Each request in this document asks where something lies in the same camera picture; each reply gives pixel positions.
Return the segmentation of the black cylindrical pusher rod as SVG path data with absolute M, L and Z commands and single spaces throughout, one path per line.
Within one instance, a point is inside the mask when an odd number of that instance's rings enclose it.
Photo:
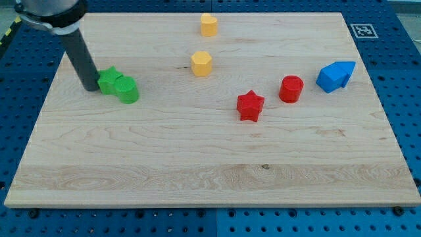
M 89 92 L 97 91 L 100 75 L 81 31 L 77 29 L 59 36 L 59 39 L 84 89 Z

